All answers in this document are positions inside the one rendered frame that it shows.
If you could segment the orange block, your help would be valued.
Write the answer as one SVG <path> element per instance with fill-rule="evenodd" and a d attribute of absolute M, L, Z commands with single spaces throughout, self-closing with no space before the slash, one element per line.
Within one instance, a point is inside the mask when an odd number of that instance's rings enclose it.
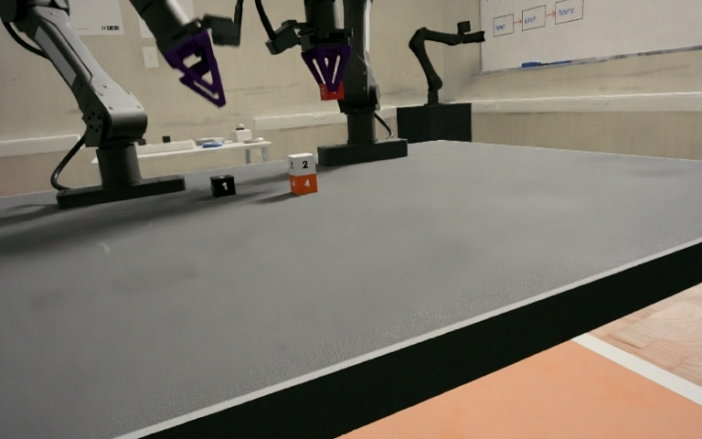
<path fill-rule="evenodd" d="M 316 174 L 298 177 L 290 175 L 290 181 L 292 193 L 296 195 L 318 192 Z"/>

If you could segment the red block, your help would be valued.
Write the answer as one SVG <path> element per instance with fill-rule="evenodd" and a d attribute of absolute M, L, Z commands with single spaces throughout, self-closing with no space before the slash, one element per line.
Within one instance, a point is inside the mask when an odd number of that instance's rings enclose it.
<path fill-rule="evenodd" d="M 319 84 L 321 101 L 331 101 L 344 99 L 344 88 L 343 82 L 340 82 L 338 91 L 330 92 L 326 84 Z"/>

